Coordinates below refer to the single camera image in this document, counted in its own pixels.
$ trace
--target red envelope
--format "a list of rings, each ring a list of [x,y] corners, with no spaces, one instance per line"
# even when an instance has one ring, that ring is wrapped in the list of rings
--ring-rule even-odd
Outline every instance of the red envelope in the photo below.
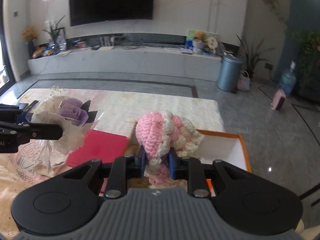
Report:
[[[111,163],[124,154],[128,143],[126,136],[90,130],[84,139],[84,145],[69,155],[66,164],[74,168],[92,159]]]

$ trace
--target hanging plant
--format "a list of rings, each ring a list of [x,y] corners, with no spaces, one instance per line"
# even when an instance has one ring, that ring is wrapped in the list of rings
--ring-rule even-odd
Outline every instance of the hanging plant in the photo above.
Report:
[[[320,32],[293,32],[292,37],[301,44],[296,77],[298,86],[305,88],[310,81],[310,66],[320,52]]]
[[[278,0],[263,0],[266,5],[270,7],[270,10],[278,17],[278,20],[285,25],[288,25],[287,17],[284,17],[281,9],[279,8]]]
[[[57,43],[57,38],[59,37],[59,34],[60,34],[60,29],[58,29],[59,23],[64,19],[64,17],[65,16],[63,16],[57,23],[49,22],[49,30],[42,30],[43,32],[49,33],[54,44]]]

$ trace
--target white wall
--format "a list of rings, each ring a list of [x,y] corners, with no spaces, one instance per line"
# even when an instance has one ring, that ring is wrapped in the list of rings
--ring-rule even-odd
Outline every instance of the white wall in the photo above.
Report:
[[[154,0],[153,20],[125,20],[70,27],[69,0],[30,0],[30,21],[39,31],[36,44],[46,43],[44,22],[57,21],[67,38],[104,33],[164,33],[186,35],[187,29],[217,32],[220,40],[239,45],[247,0]]]
[[[278,6],[283,15],[289,16],[290,0],[278,0]],[[267,52],[262,58],[269,60],[276,70],[285,42],[286,25],[281,23],[277,16],[270,11],[270,7],[262,0],[248,0],[247,15],[244,26],[244,36],[254,48],[262,39],[265,39],[261,49],[275,48]],[[262,79],[270,79],[270,71],[264,68],[265,62],[258,63],[254,70],[254,76]]]
[[[29,24],[28,0],[3,0],[4,34],[6,37],[9,59],[15,80],[29,70],[28,46],[22,38],[22,31]]]

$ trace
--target crocheted toy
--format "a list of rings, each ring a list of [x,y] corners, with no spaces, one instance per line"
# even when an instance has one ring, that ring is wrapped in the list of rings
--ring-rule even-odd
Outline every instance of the crocheted toy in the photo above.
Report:
[[[179,157],[198,157],[196,153],[204,136],[193,124],[168,111],[151,112],[138,121],[136,137],[147,154],[145,176],[149,177],[150,183],[157,187],[184,186],[181,181],[170,179],[163,157],[169,153],[170,147],[174,147]]]

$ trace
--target water bottle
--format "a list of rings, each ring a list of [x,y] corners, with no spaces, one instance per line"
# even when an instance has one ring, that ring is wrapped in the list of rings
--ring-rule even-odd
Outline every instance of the water bottle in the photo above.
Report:
[[[277,90],[282,89],[286,96],[289,96],[297,82],[297,79],[294,75],[294,69],[296,64],[291,63],[289,69],[285,69],[282,73],[281,80],[277,86]]]

